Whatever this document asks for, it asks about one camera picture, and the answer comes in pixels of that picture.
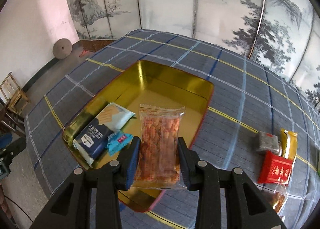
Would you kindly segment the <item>clear orange snack packet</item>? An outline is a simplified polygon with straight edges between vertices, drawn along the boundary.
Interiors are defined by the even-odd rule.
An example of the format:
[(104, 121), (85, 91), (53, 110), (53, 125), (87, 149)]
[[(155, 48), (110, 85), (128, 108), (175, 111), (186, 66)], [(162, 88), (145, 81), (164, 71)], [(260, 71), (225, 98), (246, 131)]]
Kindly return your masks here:
[(287, 189), (282, 183), (275, 184), (275, 188), (263, 189), (263, 195), (267, 202), (272, 206), (273, 210), (279, 214), (287, 201)]

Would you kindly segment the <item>red snack packet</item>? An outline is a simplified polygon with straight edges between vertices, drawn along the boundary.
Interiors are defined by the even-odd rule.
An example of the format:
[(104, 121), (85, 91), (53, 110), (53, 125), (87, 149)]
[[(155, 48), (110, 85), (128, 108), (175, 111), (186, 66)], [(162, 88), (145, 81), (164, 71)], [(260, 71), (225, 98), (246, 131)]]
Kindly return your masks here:
[(292, 173), (293, 160), (275, 155), (271, 151), (265, 153), (265, 158), (258, 178), (258, 183), (274, 183), (287, 185)]

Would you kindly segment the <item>navy white cracker packet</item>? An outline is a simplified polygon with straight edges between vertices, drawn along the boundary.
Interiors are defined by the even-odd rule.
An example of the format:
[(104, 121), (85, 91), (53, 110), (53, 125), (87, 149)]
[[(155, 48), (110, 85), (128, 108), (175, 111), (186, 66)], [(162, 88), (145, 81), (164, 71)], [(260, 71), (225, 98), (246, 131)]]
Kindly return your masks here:
[(91, 166), (104, 152), (108, 153), (108, 135), (122, 131), (133, 117), (134, 112), (110, 103), (75, 137), (73, 146)]

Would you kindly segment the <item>grey speckled sesame cake block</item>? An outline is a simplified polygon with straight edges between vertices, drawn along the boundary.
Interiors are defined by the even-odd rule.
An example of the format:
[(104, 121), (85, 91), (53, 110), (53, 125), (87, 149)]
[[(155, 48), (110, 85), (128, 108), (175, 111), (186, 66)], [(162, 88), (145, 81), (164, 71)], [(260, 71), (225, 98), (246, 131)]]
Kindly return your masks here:
[(280, 151), (278, 137), (270, 133), (258, 131), (255, 137), (255, 148), (260, 153), (270, 151), (278, 154)]

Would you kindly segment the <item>yellow foil snack packet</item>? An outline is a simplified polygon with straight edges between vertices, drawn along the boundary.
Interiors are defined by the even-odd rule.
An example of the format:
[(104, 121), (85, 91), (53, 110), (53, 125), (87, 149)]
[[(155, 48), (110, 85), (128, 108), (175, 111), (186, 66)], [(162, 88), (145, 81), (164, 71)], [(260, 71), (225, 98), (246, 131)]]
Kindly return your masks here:
[(281, 156), (285, 159), (294, 160), (298, 148), (298, 133), (281, 128), (280, 142), (282, 147)]

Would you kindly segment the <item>small light blue packet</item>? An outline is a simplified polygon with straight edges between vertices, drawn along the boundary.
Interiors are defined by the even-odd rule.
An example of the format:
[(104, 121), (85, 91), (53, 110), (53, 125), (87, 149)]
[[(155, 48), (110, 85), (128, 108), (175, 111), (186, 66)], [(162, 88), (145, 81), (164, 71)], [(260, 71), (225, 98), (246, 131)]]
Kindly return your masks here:
[(107, 150), (110, 156), (122, 150), (126, 147), (132, 140), (133, 136), (131, 134), (126, 134), (122, 131), (112, 133), (108, 135)]

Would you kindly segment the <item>clear bag fried twists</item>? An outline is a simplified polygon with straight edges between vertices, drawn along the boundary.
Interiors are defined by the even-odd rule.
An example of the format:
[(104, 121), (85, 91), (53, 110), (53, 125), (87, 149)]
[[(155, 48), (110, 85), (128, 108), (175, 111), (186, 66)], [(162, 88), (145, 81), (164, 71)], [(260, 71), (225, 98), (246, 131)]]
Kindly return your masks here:
[(142, 104), (141, 144), (133, 182), (137, 188), (180, 189), (178, 133), (185, 107), (168, 109)]

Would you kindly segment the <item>small wooden stool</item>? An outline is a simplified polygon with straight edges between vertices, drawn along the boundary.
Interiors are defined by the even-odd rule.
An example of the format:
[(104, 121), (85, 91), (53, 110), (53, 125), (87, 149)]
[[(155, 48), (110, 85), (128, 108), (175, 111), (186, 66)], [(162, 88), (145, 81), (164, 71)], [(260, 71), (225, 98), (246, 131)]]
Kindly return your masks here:
[(8, 108), (18, 115), (21, 115), (22, 111), (30, 103), (30, 99), (20, 87), (12, 72), (1, 82), (1, 94), (5, 102), (9, 104)]

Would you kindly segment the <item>grey plaid tablecloth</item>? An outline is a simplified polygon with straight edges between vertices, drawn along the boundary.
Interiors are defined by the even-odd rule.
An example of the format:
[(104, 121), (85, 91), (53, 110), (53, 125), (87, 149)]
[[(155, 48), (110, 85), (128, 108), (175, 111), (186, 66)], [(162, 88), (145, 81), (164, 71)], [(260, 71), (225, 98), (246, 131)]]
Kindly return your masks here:
[(221, 168), (241, 167), (257, 180), (263, 157), (256, 131), (298, 133), (297, 158), (283, 208), (287, 228), (301, 228), (319, 200), (319, 114), (303, 95), (268, 69), (217, 46), (171, 33), (135, 30), (90, 56), (54, 83), (25, 119), (27, 149), (47, 196), (77, 167), (64, 128), (112, 79), (144, 59), (174, 66), (214, 85), (193, 149)]

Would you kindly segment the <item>round stone disc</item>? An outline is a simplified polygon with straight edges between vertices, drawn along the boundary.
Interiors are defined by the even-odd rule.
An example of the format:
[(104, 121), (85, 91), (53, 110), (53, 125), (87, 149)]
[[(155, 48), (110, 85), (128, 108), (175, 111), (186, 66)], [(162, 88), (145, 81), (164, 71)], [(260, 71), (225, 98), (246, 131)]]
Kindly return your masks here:
[(53, 55), (56, 59), (65, 59), (72, 52), (72, 43), (70, 40), (66, 38), (62, 38), (57, 40), (57, 42), (53, 46)]

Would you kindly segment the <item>red gold toffee tin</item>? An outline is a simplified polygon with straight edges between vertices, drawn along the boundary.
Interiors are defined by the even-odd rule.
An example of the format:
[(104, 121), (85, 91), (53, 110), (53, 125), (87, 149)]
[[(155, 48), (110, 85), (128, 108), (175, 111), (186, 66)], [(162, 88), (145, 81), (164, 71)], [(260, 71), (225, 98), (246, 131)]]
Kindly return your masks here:
[(73, 140), (108, 103), (117, 103), (134, 112), (124, 132), (141, 135), (139, 107), (141, 104), (167, 109), (185, 108), (179, 137), (191, 147), (207, 112), (214, 85), (201, 77), (178, 68), (140, 60), (101, 89), (71, 121), (63, 132), (66, 146), (85, 170), (91, 168), (73, 147)]

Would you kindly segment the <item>painted folding screen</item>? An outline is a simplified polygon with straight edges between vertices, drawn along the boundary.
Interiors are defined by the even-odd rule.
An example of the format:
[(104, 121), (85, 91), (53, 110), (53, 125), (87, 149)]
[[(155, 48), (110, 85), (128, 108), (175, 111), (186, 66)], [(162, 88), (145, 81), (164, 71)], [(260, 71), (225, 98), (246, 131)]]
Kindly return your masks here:
[(312, 0), (67, 0), (82, 40), (154, 29), (262, 64), (319, 105), (319, 5)]

